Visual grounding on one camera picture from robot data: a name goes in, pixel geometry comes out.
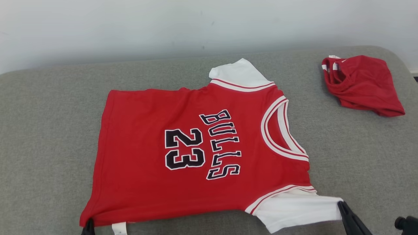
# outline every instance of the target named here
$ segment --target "jersey with white sleeves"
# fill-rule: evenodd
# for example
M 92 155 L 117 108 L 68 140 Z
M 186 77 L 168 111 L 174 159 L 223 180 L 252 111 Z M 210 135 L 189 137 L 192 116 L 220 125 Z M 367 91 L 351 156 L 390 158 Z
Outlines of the jersey with white sleeves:
M 245 59 L 209 77 L 198 90 L 110 91 L 81 226 L 233 209 L 270 232 L 341 219 L 341 199 L 309 181 L 276 84 Z

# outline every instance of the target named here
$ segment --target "clothing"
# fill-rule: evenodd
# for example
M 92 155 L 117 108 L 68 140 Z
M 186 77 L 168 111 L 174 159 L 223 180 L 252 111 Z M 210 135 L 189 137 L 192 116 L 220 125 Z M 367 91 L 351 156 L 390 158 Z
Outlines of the clothing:
M 386 117 L 405 115 L 385 61 L 330 56 L 322 61 L 322 69 L 329 92 L 338 97 L 341 106 L 372 110 Z
M 341 199 L 317 196 L 309 182 L 276 84 L 244 59 L 209 76 L 198 90 L 109 93 L 81 226 L 233 209 L 270 232 L 341 219 Z

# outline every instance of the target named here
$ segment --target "gray fabric surface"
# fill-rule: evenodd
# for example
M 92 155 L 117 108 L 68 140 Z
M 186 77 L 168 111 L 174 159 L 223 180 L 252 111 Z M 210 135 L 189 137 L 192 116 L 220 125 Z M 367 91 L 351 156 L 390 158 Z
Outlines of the gray fabric surface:
M 406 115 L 385 118 L 339 105 L 326 89 L 328 55 L 387 62 Z M 114 64 L 59 66 L 0 76 L 0 234 L 80 234 L 92 187 L 100 118 L 111 89 L 196 89 L 212 67 L 246 58 L 290 100 L 292 135 L 310 156 L 321 195 L 345 199 L 373 234 L 398 234 L 397 216 L 418 216 L 418 85 L 379 47 L 280 51 Z M 96 229 L 110 235 L 109 226 Z M 128 225 L 129 235 L 268 234 L 239 211 Z M 291 227 L 281 235 L 345 234 L 342 222 Z

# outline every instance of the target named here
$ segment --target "white wall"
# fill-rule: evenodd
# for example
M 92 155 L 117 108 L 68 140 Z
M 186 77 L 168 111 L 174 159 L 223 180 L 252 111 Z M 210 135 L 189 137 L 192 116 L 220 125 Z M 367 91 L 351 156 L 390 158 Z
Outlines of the white wall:
M 0 0 L 0 74 L 345 45 L 383 46 L 418 70 L 418 1 Z

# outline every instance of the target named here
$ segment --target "crumpled red cloth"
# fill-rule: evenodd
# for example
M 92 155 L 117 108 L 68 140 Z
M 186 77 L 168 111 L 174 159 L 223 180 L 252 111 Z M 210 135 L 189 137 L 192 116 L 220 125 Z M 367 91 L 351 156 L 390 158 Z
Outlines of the crumpled red cloth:
M 330 56 L 322 61 L 322 69 L 329 92 L 339 98 L 343 107 L 372 110 L 386 117 L 405 115 L 384 60 Z

